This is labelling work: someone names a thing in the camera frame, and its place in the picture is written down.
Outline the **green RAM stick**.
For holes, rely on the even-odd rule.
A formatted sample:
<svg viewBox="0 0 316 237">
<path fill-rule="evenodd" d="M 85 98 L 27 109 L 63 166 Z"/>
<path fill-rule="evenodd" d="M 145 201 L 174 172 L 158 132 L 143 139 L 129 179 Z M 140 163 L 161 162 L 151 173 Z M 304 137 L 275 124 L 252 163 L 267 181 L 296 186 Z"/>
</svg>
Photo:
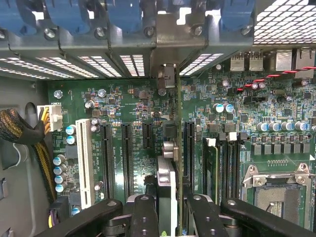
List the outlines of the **green RAM stick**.
<svg viewBox="0 0 316 237">
<path fill-rule="evenodd" d="M 218 149 L 215 138 L 203 139 L 203 193 L 211 197 L 215 204 L 218 203 Z"/>
</svg>

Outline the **black RAM slot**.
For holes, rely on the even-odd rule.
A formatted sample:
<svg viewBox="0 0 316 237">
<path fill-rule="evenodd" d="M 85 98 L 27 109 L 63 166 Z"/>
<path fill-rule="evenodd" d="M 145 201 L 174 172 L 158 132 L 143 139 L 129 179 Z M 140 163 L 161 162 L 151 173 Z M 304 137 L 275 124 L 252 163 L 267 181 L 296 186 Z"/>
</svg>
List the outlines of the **black RAM slot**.
<svg viewBox="0 0 316 237">
<path fill-rule="evenodd" d="M 226 195 L 226 139 L 219 137 L 219 180 L 220 180 L 220 198 L 222 201 Z"/>
<path fill-rule="evenodd" d="M 230 132 L 227 137 L 228 140 L 228 197 L 234 198 L 236 187 L 235 187 L 235 162 L 236 162 L 236 141 L 237 133 Z"/>
<path fill-rule="evenodd" d="M 237 136 L 237 191 L 236 191 L 236 197 L 240 198 L 241 195 L 241 189 L 242 189 L 242 184 L 241 184 L 241 179 L 243 175 L 243 163 L 242 163 L 242 151 L 245 148 L 245 142 L 247 141 L 247 133 L 246 132 L 240 132 Z"/>
</svg>

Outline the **CPU socket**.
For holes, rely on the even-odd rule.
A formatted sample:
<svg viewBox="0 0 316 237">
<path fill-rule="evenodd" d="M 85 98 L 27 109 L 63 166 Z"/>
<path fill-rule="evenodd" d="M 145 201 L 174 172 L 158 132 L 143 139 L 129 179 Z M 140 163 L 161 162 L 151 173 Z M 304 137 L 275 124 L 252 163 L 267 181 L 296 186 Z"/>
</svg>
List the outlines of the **CPU socket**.
<svg viewBox="0 0 316 237">
<path fill-rule="evenodd" d="M 313 174 L 305 162 L 294 171 L 260 172 L 251 164 L 242 181 L 241 200 L 305 229 L 312 229 Z"/>
</svg>

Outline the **short black expansion slot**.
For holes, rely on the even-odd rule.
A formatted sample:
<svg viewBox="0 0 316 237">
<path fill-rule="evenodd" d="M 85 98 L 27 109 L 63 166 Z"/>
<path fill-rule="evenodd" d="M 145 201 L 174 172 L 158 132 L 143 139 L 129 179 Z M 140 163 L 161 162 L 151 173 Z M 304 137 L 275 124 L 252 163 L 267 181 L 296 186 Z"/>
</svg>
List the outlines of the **short black expansion slot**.
<svg viewBox="0 0 316 237">
<path fill-rule="evenodd" d="M 144 122 L 143 129 L 143 147 L 144 149 L 151 149 L 153 147 L 152 124 Z"/>
</svg>

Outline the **white PCI expansion slot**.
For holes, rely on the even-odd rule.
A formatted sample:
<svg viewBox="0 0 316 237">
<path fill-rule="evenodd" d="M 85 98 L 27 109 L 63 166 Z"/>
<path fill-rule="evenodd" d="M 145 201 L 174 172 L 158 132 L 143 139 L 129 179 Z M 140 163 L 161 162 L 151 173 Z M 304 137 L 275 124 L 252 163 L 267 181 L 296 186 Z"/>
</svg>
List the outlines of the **white PCI expansion slot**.
<svg viewBox="0 0 316 237">
<path fill-rule="evenodd" d="M 76 120 L 77 154 L 81 208 L 95 203 L 91 124 L 89 119 Z"/>
</svg>

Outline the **black power connector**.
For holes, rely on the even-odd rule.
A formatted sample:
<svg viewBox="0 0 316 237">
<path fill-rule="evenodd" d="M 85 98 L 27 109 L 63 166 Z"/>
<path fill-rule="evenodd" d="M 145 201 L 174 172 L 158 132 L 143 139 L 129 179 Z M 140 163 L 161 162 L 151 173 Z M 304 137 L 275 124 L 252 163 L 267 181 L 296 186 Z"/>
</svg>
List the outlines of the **black power connector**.
<svg viewBox="0 0 316 237">
<path fill-rule="evenodd" d="M 70 217 L 69 198 L 60 196 L 48 209 L 48 226 L 52 228 Z"/>
</svg>

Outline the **green motherboard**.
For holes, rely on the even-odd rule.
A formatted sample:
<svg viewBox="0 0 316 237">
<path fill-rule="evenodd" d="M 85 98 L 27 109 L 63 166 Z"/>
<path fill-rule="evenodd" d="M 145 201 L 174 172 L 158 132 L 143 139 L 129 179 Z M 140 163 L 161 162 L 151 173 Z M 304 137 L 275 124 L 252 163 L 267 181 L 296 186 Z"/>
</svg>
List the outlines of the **green motherboard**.
<svg viewBox="0 0 316 237">
<path fill-rule="evenodd" d="M 305 162 L 313 174 L 312 231 L 316 233 L 316 69 L 295 69 L 297 51 L 292 51 L 292 69 L 276 71 L 276 52 L 263 54 L 263 71 L 230 71 L 223 62 L 199 76 L 182 77 L 182 118 L 196 124 L 195 190 L 184 181 L 182 235 L 196 236 L 187 196 L 203 193 L 203 139 L 215 138 L 219 158 L 220 136 L 226 139 L 226 195 L 228 197 L 228 134 L 246 132 L 242 151 L 243 175 L 251 164 L 260 172 L 294 171 Z M 159 96 L 157 80 L 86 79 L 50 82 L 49 103 L 61 105 L 62 131 L 52 132 L 53 190 L 69 198 L 70 218 L 82 212 L 77 154 L 76 120 L 89 119 L 93 153 L 95 204 L 106 200 L 103 182 L 101 124 L 110 123 L 114 158 L 114 197 L 130 214 L 140 195 L 152 196 L 157 208 L 157 167 L 162 152 L 163 119 L 171 109 L 171 94 Z M 153 147 L 144 149 L 144 122 L 152 124 Z M 133 193 L 125 199 L 121 125 L 131 123 L 133 141 Z M 235 170 L 237 191 L 237 171 Z M 124 227 L 110 223 L 105 237 L 127 237 Z"/>
</svg>

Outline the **white power connector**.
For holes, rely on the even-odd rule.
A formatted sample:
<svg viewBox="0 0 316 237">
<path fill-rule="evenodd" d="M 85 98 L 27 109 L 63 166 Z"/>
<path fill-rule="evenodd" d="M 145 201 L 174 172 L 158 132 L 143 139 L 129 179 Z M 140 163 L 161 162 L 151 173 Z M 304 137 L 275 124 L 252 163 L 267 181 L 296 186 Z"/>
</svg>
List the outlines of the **white power connector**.
<svg viewBox="0 0 316 237">
<path fill-rule="evenodd" d="M 54 131 L 62 131 L 63 115 L 61 105 L 37 106 L 39 121 L 44 123 L 45 134 Z"/>
</svg>

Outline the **perforated metal slot cover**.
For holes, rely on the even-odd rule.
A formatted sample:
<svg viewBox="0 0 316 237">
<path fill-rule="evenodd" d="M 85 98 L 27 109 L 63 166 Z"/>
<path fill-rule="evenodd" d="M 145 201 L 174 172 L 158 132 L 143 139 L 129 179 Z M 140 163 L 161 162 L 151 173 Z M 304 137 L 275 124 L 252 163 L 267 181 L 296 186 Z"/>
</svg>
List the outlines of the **perforated metal slot cover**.
<svg viewBox="0 0 316 237">
<path fill-rule="evenodd" d="M 204 53 L 180 72 L 180 76 L 190 76 L 222 56 L 222 53 Z"/>
<path fill-rule="evenodd" d="M 110 78 L 122 77 L 102 56 L 79 56 L 79 59 Z"/>
<path fill-rule="evenodd" d="M 49 74 L 41 66 L 25 62 L 19 58 L 0 58 L 0 72 L 24 76 L 29 79 L 50 79 Z"/>
<path fill-rule="evenodd" d="M 132 77 L 144 77 L 144 57 L 142 54 L 121 55 L 122 62 Z"/>
<path fill-rule="evenodd" d="M 68 62 L 67 60 L 62 59 L 61 57 L 37 57 L 36 59 L 41 60 L 50 65 L 56 66 L 58 68 L 61 68 L 63 70 L 66 70 L 68 72 L 74 73 L 84 78 L 88 78 L 88 79 L 98 78 L 98 76 L 95 75 L 94 73 L 89 72 L 86 69 L 83 69 L 71 62 Z"/>
</svg>

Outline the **silver USB port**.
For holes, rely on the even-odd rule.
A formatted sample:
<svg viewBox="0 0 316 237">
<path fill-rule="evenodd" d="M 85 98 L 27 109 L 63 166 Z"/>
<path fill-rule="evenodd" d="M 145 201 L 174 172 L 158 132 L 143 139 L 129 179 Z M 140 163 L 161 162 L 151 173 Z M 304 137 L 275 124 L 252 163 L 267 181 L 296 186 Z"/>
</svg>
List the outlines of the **silver USB port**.
<svg viewBox="0 0 316 237">
<path fill-rule="evenodd" d="M 249 54 L 249 70 L 253 72 L 263 71 L 263 59 L 262 52 L 251 52 Z"/>
<path fill-rule="evenodd" d="M 230 71 L 243 72 L 245 71 L 245 61 L 247 53 L 239 52 L 234 54 L 230 59 Z"/>
</svg>

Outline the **silver network port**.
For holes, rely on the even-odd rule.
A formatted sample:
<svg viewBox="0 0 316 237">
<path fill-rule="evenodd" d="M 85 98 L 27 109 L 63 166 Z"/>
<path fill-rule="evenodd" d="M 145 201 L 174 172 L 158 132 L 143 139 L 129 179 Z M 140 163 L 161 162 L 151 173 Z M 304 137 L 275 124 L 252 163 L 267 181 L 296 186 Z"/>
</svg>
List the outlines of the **silver network port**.
<svg viewBox="0 0 316 237">
<path fill-rule="evenodd" d="M 292 50 L 280 49 L 276 51 L 276 71 L 292 69 Z"/>
<path fill-rule="evenodd" d="M 316 50 L 311 48 L 297 49 L 295 62 L 295 69 L 314 70 Z"/>
</svg>

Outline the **open PC case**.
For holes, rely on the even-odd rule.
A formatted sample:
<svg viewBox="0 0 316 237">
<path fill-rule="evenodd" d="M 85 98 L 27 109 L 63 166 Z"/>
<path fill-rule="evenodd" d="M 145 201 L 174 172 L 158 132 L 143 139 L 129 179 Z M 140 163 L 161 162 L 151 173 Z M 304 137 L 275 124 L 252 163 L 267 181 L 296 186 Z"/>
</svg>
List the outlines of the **open PC case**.
<svg viewBox="0 0 316 237">
<path fill-rule="evenodd" d="M 0 237 L 35 237 L 49 229 L 48 209 L 57 199 L 53 190 L 52 132 L 45 134 L 37 106 L 50 105 L 50 82 L 88 79 L 37 57 L 61 57 L 98 76 L 89 79 L 133 79 L 120 56 L 142 54 L 145 76 L 137 78 L 157 80 L 151 73 L 157 15 L 176 13 L 183 23 L 184 16 L 193 11 L 205 17 L 201 34 L 205 46 L 198 57 L 223 54 L 194 76 L 229 62 L 239 52 L 316 50 L 316 0 L 255 0 L 248 25 L 237 31 L 221 29 L 222 0 L 140 0 L 143 28 L 132 34 L 123 33 L 110 22 L 106 0 L 86 0 L 90 31 L 82 35 L 71 35 L 55 25 L 45 0 L 30 1 L 37 32 L 18 37 L 0 27 L 0 58 L 19 58 L 41 66 L 50 79 L 0 72 Z M 110 78 L 79 56 L 102 56 L 122 77 Z"/>
</svg>

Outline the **blue slot clip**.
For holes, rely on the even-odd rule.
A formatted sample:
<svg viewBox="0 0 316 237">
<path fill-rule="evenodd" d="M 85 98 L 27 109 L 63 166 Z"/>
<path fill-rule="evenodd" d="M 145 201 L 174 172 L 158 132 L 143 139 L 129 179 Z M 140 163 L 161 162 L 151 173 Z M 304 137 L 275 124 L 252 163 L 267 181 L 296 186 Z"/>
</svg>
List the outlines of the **blue slot clip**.
<svg viewBox="0 0 316 237">
<path fill-rule="evenodd" d="M 224 31 L 237 31 L 249 23 L 255 0 L 222 0 L 220 25 Z"/>
<path fill-rule="evenodd" d="M 125 34 L 142 30 L 140 0 L 106 0 L 110 22 Z"/>
<path fill-rule="evenodd" d="M 51 21 L 71 35 L 90 31 L 86 0 L 45 0 Z"/>
<path fill-rule="evenodd" d="M 0 0 L 0 27 L 18 37 L 37 32 L 30 0 Z"/>
</svg>

